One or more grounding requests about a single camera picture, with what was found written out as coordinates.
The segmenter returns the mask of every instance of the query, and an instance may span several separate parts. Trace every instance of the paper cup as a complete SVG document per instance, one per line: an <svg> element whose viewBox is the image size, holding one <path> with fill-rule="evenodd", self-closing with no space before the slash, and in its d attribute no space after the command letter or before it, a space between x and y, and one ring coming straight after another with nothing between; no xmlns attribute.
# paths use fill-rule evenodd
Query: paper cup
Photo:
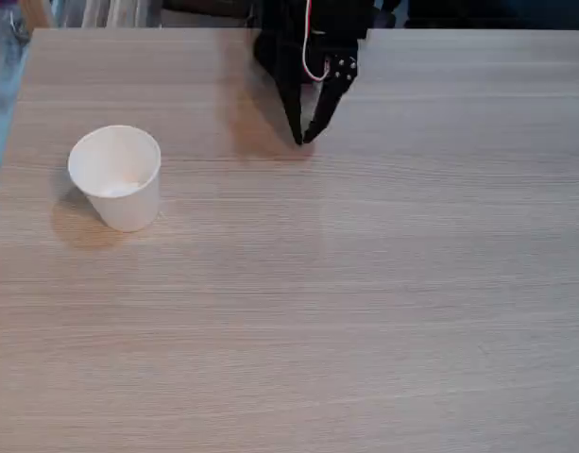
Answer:
<svg viewBox="0 0 579 453"><path fill-rule="evenodd" d="M157 218L161 149L143 130L131 126L95 130L75 145L68 168L109 227L137 231Z"/></svg>

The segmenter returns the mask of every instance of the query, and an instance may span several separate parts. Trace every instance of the wood grain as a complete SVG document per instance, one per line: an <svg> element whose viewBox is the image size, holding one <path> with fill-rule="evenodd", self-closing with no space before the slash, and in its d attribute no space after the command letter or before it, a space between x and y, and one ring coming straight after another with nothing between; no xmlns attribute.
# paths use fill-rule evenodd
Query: wood grain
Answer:
<svg viewBox="0 0 579 453"><path fill-rule="evenodd" d="M301 149L249 40L36 33L0 453L579 453L579 32L377 31ZM131 235L64 171L119 123L163 152Z"/></svg>

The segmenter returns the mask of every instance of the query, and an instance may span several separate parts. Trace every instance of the black robotic arm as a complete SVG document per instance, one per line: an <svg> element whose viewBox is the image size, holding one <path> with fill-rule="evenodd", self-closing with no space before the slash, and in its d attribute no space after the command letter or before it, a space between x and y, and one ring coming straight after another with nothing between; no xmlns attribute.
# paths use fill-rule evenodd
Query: black robotic arm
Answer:
<svg viewBox="0 0 579 453"><path fill-rule="evenodd" d="M264 0L254 55L275 79L297 144L329 125L358 76L358 40L366 36L374 0ZM302 134L301 84L323 87L313 121Z"/></svg>

